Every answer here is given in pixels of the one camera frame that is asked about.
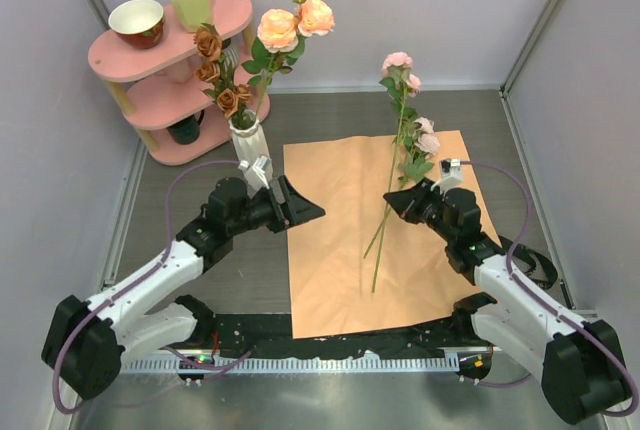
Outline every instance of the wire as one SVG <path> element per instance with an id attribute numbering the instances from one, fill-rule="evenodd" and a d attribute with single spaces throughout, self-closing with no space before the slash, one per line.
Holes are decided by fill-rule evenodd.
<path id="1" fill-rule="evenodd" d="M 82 408 L 82 405 L 84 403 L 84 402 L 81 402 L 75 407 L 69 408 L 62 402 L 62 396 L 60 395 L 60 373 L 62 371 L 62 364 L 67 356 L 67 353 L 69 352 L 69 348 L 71 348 L 71 344 L 76 339 L 76 337 L 80 334 L 80 332 L 87 326 L 87 324 L 93 319 L 93 317 L 97 316 L 102 310 L 104 310 L 109 305 L 113 304 L 115 301 L 120 299 L 131 289 L 137 287 L 142 282 L 147 280 L 151 275 L 156 273 L 169 258 L 169 255 L 171 254 L 171 246 L 173 244 L 173 226 L 171 223 L 170 199 L 171 199 L 171 196 L 173 195 L 173 191 L 176 185 L 184 177 L 186 177 L 188 174 L 190 174 L 195 170 L 198 170 L 200 168 L 205 168 L 205 167 L 214 167 L 214 166 L 221 166 L 221 165 L 237 166 L 238 162 L 234 160 L 213 160 L 209 162 L 199 163 L 197 165 L 193 165 L 187 168 L 185 171 L 180 173 L 173 180 L 171 185 L 169 185 L 169 189 L 167 190 L 167 194 L 165 196 L 165 201 L 164 201 L 164 210 L 165 210 L 164 218 L 165 218 L 165 225 L 167 228 L 167 243 L 165 245 L 165 251 L 162 253 L 160 260 L 153 267 L 151 267 L 147 272 L 142 274 L 140 277 L 135 279 L 133 282 L 125 286 L 120 291 L 116 292 L 110 299 L 108 298 L 104 302 L 102 302 L 100 305 L 98 305 L 92 312 L 90 312 L 86 317 L 84 317 L 80 321 L 80 323 L 71 331 L 71 333 L 65 340 L 64 344 L 62 345 L 62 348 L 60 349 L 60 352 L 58 353 L 58 358 L 56 358 L 56 363 L 53 367 L 53 381 L 52 381 L 53 402 L 60 413 L 63 413 L 65 415 L 71 415 L 73 413 L 76 413 L 78 410 L 80 410 L 80 408 Z"/>
<path id="2" fill-rule="evenodd" d="M 247 352 L 244 355 L 242 355 L 240 358 L 238 358 L 232 364 L 225 365 L 224 367 L 218 367 L 218 369 L 221 369 L 221 371 L 219 373 L 206 375 L 201 380 L 201 382 L 202 383 L 207 383 L 207 382 L 214 382 L 216 380 L 219 380 L 224 375 L 226 375 L 231 370 L 233 370 L 235 367 L 240 365 L 247 358 L 249 358 L 250 354 L 251 354 L 251 352 Z M 145 398 L 145 399 L 143 399 L 143 400 L 141 400 L 139 402 L 136 402 L 136 403 L 111 403 L 109 405 L 112 406 L 112 407 L 115 407 L 115 408 L 124 408 L 124 409 L 142 407 L 144 405 L 147 405 L 147 404 L 151 403 L 153 400 L 155 400 L 156 398 L 164 395 L 165 393 L 169 393 L 174 388 L 181 387 L 184 384 L 185 383 L 183 381 L 178 380 L 177 382 L 174 382 L 171 385 L 166 386 L 165 388 L 157 391 L 156 393 L 154 393 L 150 397 L 147 397 L 147 398 Z M 83 430 L 87 430 L 89 428 L 89 422 L 91 421 L 91 418 L 93 417 L 93 415 L 95 414 L 95 412 L 96 412 L 96 410 L 98 409 L 99 406 L 100 406 L 100 403 L 97 400 L 94 399 L 94 400 L 91 401 L 91 408 L 89 410 L 89 413 L 87 413 L 86 418 L 84 419 L 84 423 L 82 424 L 82 429 Z"/>
<path id="3" fill-rule="evenodd" d="M 513 388 L 513 387 L 517 387 L 520 384 L 523 384 L 525 382 L 528 382 L 529 380 L 531 380 L 533 378 L 533 375 L 531 375 L 530 373 L 527 373 L 524 377 L 514 381 L 514 382 L 507 382 L 507 383 L 496 383 L 496 382 L 485 382 L 483 380 L 477 380 L 474 378 L 469 378 L 469 377 L 463 377 L 467 382 L 473 382 L 475 385 L 478 385 L 480 387 L 489 387 L 489 388 Z"/>
<path id="4" fill-rule="evenodd" d="M 553 306 L 549 305 L 546 301 L 540 298 L 535 291 L 530 289 L 526 285 L 526 283 L 518 276 L 517 273 L 514 273 L 513 252 L 515 251 L 516 246 L 520 243 L 520 240 L 522 239 L 525 232 L 527 231 L 527 227 L 529 226 L 529 221 L 531 219 L 531 213 L 532 213 L 531 196 L 529 195 L 529 191 L 527 190 L 527 187 L 515 175 L 513 175 L 508 170 L 505 170 L 504 168 L 499 167 L 498 165 L 493 165 L 491 163 L 483 163 L 483 162 L 472 162 L 472 161 L 461 161 L 460 164 L 472 165 L 477 167 L 485 167 L 485 168 L 497 170 L 503 175 L 506 175 L 507 177 L 509 177 L 511 180 L 513 180 L 513 182 L 515 182 L 516 185 L 518 185 L 518 187 L 520 187 L 520 191 L 522 192 L 522 195 L 524 196 L 527 202 L 527 213 L 524 220 L 524 224 L 522 225 L 522 229 L 520 230 L 520 233 L 518 233 L 516 238 L 513 240 L 513 243 L 507 250 L 507 258 L 506 258 L 507 273 L 511 278 L 513 278 L 513 281 L 516 282 L 516 284 L 522 290 L 524 290 L 524 292 L 528 294 L 534 301 L 536 301 L 540 306 L 542 306 L 542 308 L 544 308 L 549 313 L 554 315 L 557 320 L 562 321 L 563 323 L 566 323 L 567 325 L 569 325 L 572 329 L 574 329 L 576 332 L 582 335 L 587 341 L 593 344 L 593 346 L 595 346 L 600 352 L 602 352 L 604 356 L 609 359 L 609 361 L 613 364 L 613 366 L 616 367 L 616 369 L 622 374 L 624 379 L 627 381 L 627 384 L 631 389 L 631 404 L 624 410 L 620 410 L 620 411 L 605 410 L 604 412 L 602 412 L 602 414 L 607 417 L 626 417 L 631 415 L 633 412 L 635 412 L 638 409 L 638 404 L 640 403 L 640 395 L 638 394 L 638 386 L 636 385 L 635 380 L 633 379 L 629 371 L 625 368 L 624 364 L 618 359 L 618 357 L 616 357 L 611 352 L 611 350 L 605 347 L 600 341 L 598 341 L 598 339 L 596 339 L 587 330 L 585 330 L 584 327 L 582 327 L 581 325 L 578 325 L 577 323 L 573 322 L 566 316 L 560 314 Z"/>

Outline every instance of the metal floor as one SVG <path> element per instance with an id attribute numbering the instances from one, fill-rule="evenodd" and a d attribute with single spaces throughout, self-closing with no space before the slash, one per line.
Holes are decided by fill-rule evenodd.
<path id="1" fill-rule="evenodd" d="M 501 165 L 524 181 L 524 172 L 497 91 L 422 92 L 412 100 L 412 104 L 419 114 L 435 121 L 436 130 L 460 130 L 472 160 Z M 335 140 L 354 135 L 390 135 L 395 133 L 395 125 L 389 97 L 382 92 L 291 94 L 272 96 L 271 113 L 264 122 L 264 131 L 274 174 L 280 174 L 284 165 L 284 144 Z M 226 143 L 194 163 L 216 158 L 235 158 L 233 146 Z M 147 157 L 118 280 L 162 250 L 166 241 L 165 193 L 184 168 L 167 167 Z M 474 170 L 496 230 L 501 235 L 514 238 L 525 215 L 525 201 L 519 189 L 495 171 Z M 200 205 L 207 201 L 218 179 L 234 174 L 239 175 L 226 168 L 205 169 L 189 175 L 174 193 L 172 216 L 175 231 L 197 216 Z M 523 243 L 548 254 L 535 215 Z M 174 292 L 161 306 L 185 293 L 219 313 L 289 312 L 286 233 L 273 235 L 266 229 L 260 229 L 236 237 L 231 254 L 206 275 Z M 560 298 L 559 291 L 553 294 Z"/>
<path id="2" fill-rule="evenodd" d="M 394 133 L 394 116 L 383 93 L 275 95 L 264 129 L 275 173 L 283 169 L 286 143 Z M 459 129 L 474 160 L 499 164 L 524 179 L 497 91 L 423 92 L 415 100 L 436 130 Z M 198 161 L 233 158 L 231 144 Z M 118 280 L 162 250 L 163 202 L 170 182 L 184 170 L 147 158 L 123 251 Z M 193 219 L 219 178 L 233 170 L 206 169 L 189 176 L 173 198 L 174 228 Z M 476 169 L 487 207 L 500 234 L 515 236 L 524 199 L 508 179 Z M 548 253 L 537 218 L 524 243 Z M 184 285 L 160 306 L 190 293 L 215 312 L 290 311 L 286 235 L 255 231 L 235 239 L 235 250 L 197 281 Z M 522 370 L 496 355 L 493 381 L 510 381 Z M 460 384 L 454 375 L 366 374 L 233 376 L 201 388 L 173 388 L 147 405 L 120 409 L 112 402 L 139 402 L 179 381 L 175 375 L 125 376 L 74 419 L 75 429 L 465 429 L 556 430 L 571 428 L 547 406 L 539 386 L 496 390 Z M 87 422 L 87 416 L 93 413 Z M 601 418 L 575 427 L 605 428 Z"/>
<path id="3" fill-rule="evenodd" d="M 492 381 L 513 381 L 522 369 L 494 355 Z M 538 384 L 492 389 L 449 374 L 227 375 L 173 388 L 144 406 L 176 376 L 120 376 L 72 430 L 605 430 L 602 417 L 572 427 L 553 413 Z"/>

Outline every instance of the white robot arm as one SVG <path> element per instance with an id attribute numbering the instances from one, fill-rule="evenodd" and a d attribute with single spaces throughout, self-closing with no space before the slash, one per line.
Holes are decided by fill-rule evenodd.
<path id="1" fill-rule="evenodd" d="M 157 313 L 147 312 L 222 260 L 233 249 L 233 237 L 262 226 L 278 233 L 324 215 L 286 177 L 268 182 L 265 175 L 270 163 L 266 157 L 251 165 L 241 162 L 245 180 L 255 191 L 252 197 L 242 179 L 219 181 L 200 215 L 178 232 L 166 250 L 169 255 L 158 255 L 122 282 L 85 301 L 71 295 L 58 305 L 42 359 L 54 368 L 62 353 L 61 377 L 80 397 L 88 400 L 102 393 L 123 364 L 172 343 L 198 345 L 211 336 L 213 312 L 191 296 L 179 297 Z M 71 332 L 92 313 L 95 316 L 69 351 L 61 352 Z"/>
<path id="2" fill-rule="evenodd" d="M 603 320 L 585 321 L 507 260 L 482 232 L 474 193 L 455 188 L 463 180 L 460 160 L 442 161 L 441 173 L 437 182 L 425 178 L 384 198 L 403 220 L 425 223 L 440 235 L 453 269 L 485 292 L 457 302 L 454 316 L 466 318 L 473 333 L 526 368 L 568 423 L 629 398 L 625 376 L 590 341 L 595 338 L 624 365 L 615 330 Z"/>

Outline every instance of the pink shelf tier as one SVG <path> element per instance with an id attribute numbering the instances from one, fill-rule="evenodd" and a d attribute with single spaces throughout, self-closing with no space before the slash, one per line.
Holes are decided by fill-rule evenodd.
<path id="1" fill-rule="evenodd" d="M 251 22 L 251 0 L 211 0 L 213 24 L 223 39 L 244 30 Z M 112 30 L 100 35 L 89 49 L 89 65 L 103 80 L 133 82 L 196 53 L 193 34 L 178 22 L 171 5 L 164 7 L 162 41 L 148 50 L 136 50 Z"/>
<path id="2" fill-rule="evenodd" d="M 249 59 L 242 45 L 238 45 L 239 63 Z M 247 83 L 249 75 L 238 64 L 234 81 Z M 151 76 L 133 85 L 127 95 L 135 111 L 124 117 L 134 127 L 144 130 L 166 128 L 183 118 L 211 105 L 211 99 L 202 90 L 211 85 L 193 77 L 186 83 L 170 83 L 162 77 Z"/>
<path id="3" fill-rule="evenodd" d="M 257 102 L 250 105 L 255 110 Z M 269 96 L 265 94 L 258 116 L 263 121 L 269 114 Z M 209 150 L 222 145 L 231 138 L 229 123 L 215 105 L 205 110 L 204 120 L 200 126 L 200 137 L 190 145 L 180 145 L 173 141 L 167 130 L 155 130 L 151 135 L 159 145 L 159 149 L 151 152 L 151 156 L 165 165 L 182 165 L 197 158 Z"/>

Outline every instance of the orange paper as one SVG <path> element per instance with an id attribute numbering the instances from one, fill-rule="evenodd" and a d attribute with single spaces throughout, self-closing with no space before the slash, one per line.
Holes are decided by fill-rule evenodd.
<path id="1" fill-rule="evenodd" d="M 427 174 L 440 177 L 440 159 L 468 160 L 459 131 L 438 132 L 442 145 Z M 285 145 L 285 173 L 326 216 L 287 232 L 293 336 L 318 337 L 415 325 L 451 315 L 453 304 L 477 293 L 449 266 L 444 241 L 426 225 L 391 213 L 387 219 L 375 293 L 371 284 L 378 243 L 364 251 L 383 216 L 393 136 L 352 137 Z M 482 227 L 495 229 L 469 166 L 463 187 L 476 194 Z M 393 190 L 398 189 L 394 177 Z"/>

